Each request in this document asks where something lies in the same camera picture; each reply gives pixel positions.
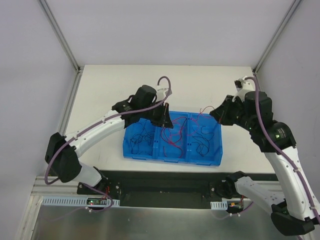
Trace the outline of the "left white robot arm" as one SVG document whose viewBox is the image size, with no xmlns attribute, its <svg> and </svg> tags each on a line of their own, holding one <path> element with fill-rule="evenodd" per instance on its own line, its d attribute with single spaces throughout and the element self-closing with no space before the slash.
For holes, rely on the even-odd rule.
<svg viewBox="0 0 320 240">
<path fill-rule="evenodd" d="M 156 127 L 172 128 L 169 104 L 166 102 L 171 94 L 170 88 L 142 85 L 135 94 L 113 105 L 96 123 L 69 135 L 54 133 L 49 138 L 45 153 L 44 159 L 48 164 L 45 174 L 53 171 L 57 181 L 77 181 L 87 185 L 94 194 L 102 194 L 106 188 L 106 178 L 96 167 L 82 163 L 80 157 L 104 138 L 140 119 L 148 120 Z"/>
</svg>

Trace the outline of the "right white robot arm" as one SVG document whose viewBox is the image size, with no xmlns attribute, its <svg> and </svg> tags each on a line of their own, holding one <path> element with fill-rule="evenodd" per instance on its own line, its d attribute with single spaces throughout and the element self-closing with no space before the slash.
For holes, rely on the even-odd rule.
<svg viewBox="0 0 320 240">
<path fill-rule="evenodd" d="M 301 239 L 320 223 L 320 202 L 314 195 L 301 165 L 297 143 L 290 127 L 273 119 L 272 100 L 259 90 L 255 77 L 245 76 L 234 82 L 235 95 L 209 114 L 222 126 L 237 125 L 250 134 L 271 164 L 283 196 L 278 196 L 237 171 L 215 188 L 226 199 L 238 195 L 249 198 L 265 210 L 275 228 L 284 236 Z"/>
</svg>

